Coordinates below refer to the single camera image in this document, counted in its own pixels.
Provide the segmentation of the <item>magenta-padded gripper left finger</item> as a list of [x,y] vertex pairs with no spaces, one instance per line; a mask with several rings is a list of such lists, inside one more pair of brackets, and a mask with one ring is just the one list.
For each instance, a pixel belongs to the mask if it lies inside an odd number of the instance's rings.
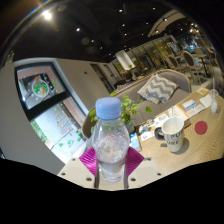
[[58,176],[81,187],[97,189],[99,171],[94,149],[88,149],[79,158],[72,157]]

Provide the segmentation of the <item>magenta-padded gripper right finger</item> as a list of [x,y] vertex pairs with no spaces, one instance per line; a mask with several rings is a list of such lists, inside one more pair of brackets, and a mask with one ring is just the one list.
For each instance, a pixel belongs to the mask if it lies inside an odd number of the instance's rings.
[[125,161],[124,188],[143,187],[164,176],[164,173],[151,158],[144,158],[133,148],[128,149]]

